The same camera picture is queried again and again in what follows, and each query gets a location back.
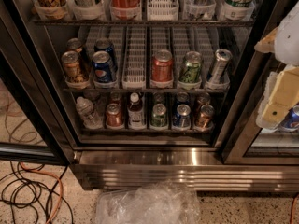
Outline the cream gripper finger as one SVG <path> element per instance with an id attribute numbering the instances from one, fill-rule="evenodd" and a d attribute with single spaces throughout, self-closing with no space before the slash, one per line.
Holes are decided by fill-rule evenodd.
<path id="1" fill-rule="evenodd" d="M 283 71 L 271 72 L 258 108 L 256 124 L 274 129 L 299 103 L 299 67 L 287 65 Z"/>
<path id="2" fill-rule="evenodd" d="M 268 35 L 266 35 L 254 46 L 254 49 L 261 53 L 273 53 L 277 31 L 278 28 L 273 29 Z"/>

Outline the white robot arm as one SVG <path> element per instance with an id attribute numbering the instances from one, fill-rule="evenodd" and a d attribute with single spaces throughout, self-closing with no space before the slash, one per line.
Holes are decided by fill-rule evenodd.
<path id="1" fill-rule="evenodd" d="M 299 102 L 299 2 L 254 49 L 273 53 L 278 62 L 286 64 L 283 71 L 271 72 L 266 80 L 256 118 L 260 128 L 274 129 Z"/>

